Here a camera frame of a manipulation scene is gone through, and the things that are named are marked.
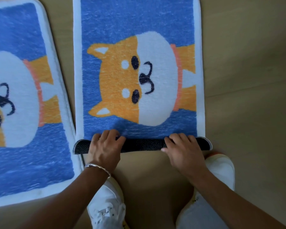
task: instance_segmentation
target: black dotted fabric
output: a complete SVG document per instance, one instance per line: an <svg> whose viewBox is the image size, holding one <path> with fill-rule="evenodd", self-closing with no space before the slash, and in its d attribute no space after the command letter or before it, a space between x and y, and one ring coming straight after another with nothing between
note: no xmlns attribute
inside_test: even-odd
<svg viewBox="0 0 286 229"><path fill-rule="evenodd" d="M201 150L211 150L212 144L204 137L196 138ZM73 147L74 154L87 154L89 151L91 141L79 140ZM133 151L154 151L165 148L166 144L162 139L126 139L121 153L133 152Z"/></svg>

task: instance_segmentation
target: sneaker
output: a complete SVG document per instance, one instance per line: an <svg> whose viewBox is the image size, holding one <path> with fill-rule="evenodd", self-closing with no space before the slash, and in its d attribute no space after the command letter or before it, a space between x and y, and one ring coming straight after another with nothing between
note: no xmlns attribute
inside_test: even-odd
<svg viewBox="0 0 286 229"><path fill-rule="evenodd" d="M231 190L235 189L235 170L229 157L221 153L211 153L206 156L206 166L215 177L226 184ZM188 204L179 213L176 226L179 223L180 216L192 205L200 196L200 193L194 189L194 194Z"/></svg>
<svg viewBox="0 0 286 229"><path fill-rule="evenodd" d="M108 221L119 228L129 229L124 220L126 206L123 192L113 177L106 180L96 192L88 205L88 213L94 229L104 221Z"/></svg>

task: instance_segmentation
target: pants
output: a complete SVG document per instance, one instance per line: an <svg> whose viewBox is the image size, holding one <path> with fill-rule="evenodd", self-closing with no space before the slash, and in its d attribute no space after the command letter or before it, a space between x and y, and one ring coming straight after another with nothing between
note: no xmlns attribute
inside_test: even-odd
<svg viewBox="0 0 286 229"><path fill-rule="evenodd" d="M201 196L192 204L181 216L177 229L228 229L224 221ZM111 218L106 218L94 229L123 229L121 225L116 225Z"/></svg>

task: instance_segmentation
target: beige floor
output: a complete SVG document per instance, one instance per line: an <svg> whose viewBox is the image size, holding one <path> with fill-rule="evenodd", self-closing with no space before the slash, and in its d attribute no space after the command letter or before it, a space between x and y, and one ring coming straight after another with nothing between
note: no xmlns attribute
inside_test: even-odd
<svg viewBox="0 0 286 229"><path fill-rule="evenodd" d="M74 116L72 0L41 0ZM231 157L236 192L286 225L286 0L200 0L206 135ZM122 154L114 173L131 228L174 228L193 188L161 152ZM13 228L47 200L0 209ZM90 228L84 214L76 228Z"/></svg>

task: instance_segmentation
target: cartoon dog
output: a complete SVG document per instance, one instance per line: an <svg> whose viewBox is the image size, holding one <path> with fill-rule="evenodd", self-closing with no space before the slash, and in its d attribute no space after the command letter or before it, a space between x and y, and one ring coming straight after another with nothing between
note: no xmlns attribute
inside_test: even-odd
<svg viewBox="0 0 286 229"><path fill-rule="evenodd" d="M149 31L116 44L92 44L87 52L102 60L102 101L90 115L157 126L172 111L196 111L194 45L176 47Z"/></svg>
<svg viewBox="0 0 286 229"><path fill-rule="evenodd" d="M0 147L23 147L38 127L60 122L47 57L29 62L0 51Z"/></svg>

